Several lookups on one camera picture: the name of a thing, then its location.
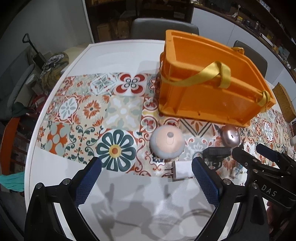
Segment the green cloth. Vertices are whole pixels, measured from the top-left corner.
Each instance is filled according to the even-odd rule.
[[[0,184],[9,190],[23,192],[25,187],[25,172],[18,172],[11,175],[0,175]]]
[[[25,115],[28,112],[28,109],[20,102],[15,102],[12,105],[12,117],[20,117]]]

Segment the cable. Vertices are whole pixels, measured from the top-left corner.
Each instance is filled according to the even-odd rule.
[[[237,11],[236,11],[233,15],[227,15],[227,14],[226,14],[226,16],[230,16],[230,17],[235,18],[235,17],[238,15],[238,11],[239,11],[239,9],[240,9],[240,5],[237,6]]]

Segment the pink dome object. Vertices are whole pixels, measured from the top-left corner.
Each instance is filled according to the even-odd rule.
[[[174,159],[184,151],[185,138],[179,128],[164,125],[156,128],[152,133],[150,148],[161,159]]]

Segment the yellow strap handle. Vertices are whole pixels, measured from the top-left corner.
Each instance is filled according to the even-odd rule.
[[[235,47],[235,48],[233,48],[233,50],[238,51],[241,54],[244,54],[243,48]],[[164,56],[164,53],[162,52],[160,54],[160,66],[159,66],[160,73],[161,73],[161,63],[163,61],[163,56]],[[176,82],[169,81],[166,78],[164,78],[164,76],[162,74],[161,74],[161,80],[165,83],[170,84],[170,85],[188,87],[191,85],[200,84],[205,81],[211,80],[214,77],[216,77],[218,74],[221,74],[221,82],[220,82],[219,87],[227,89],[230,86],[230,82],[231,82],[231,70],[226,64],[224,64],[220,61],[215,61],[215,62],[209,64],[201,72],[199,72],[198,74],[193,75],[185,80],[176,81]],[[266,104],[269,101],[270,101],[270,95],[269,95],[268,91],[264,90],[262,92],[262,98],[259,101],[257,101],[257,104],[259,106],[264,107],[261,109],[261,112],[266,112],[266,110],[267,110]]]
[[[266,112],[266,104],[270,101],[270,94],[264,90],[262,91],[262,98],[257,101],[257,104],[262,107],[261,112]]]
[[[161,53],[160,55],[160,62],[162,62],[162,60],[163,60],[163,53]],[[200,84],[205,81],[211,80],[212,78],[216,77],[218,74],[221,74],[221,83],[219,87],[228,88],[231,82],[231,70],[226,64],[223,64],[220,61],[215,61],[209,64],[198,74],[193,75],[185,80],[176,81],[176,82],[169,81],[166,78],[164,78],[163,75],[161,75],[161,80],[170,85],[188,87],[191,85]]]
[[[237,51],[240,54],[244,54],[244,48],[242,47],[232,47],[232,50]]]

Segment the patterned tile tablecloth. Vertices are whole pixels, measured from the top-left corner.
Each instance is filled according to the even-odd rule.
[[[170,171],[166,169],[171,166],[170,160],[157,158],[149,148],[152,132],[161,125],[177,126],[185,136],[185,150],[177,160],[192,160],[206,147],[223,146],[219,135],[223,125],[158,112],[159,81],[145,73],[65,78],[46,111],[36,146],[83,164],[99,156],[107,170],[157,177],[168,177]],[[283,115],[270,109],[239,132],[244,149],[273,166],[256,153],[256,145],[264,143],[295,158],[287,128]],[[246,169],[231,157],[223,161],[217,173],[240,185],[246,178]]]

